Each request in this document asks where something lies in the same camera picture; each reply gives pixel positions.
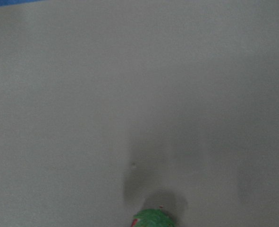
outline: green object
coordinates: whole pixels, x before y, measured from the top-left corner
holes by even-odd
[[[146,209],[134,215],[133,227],[175,227],[173,220],[160,209]]]

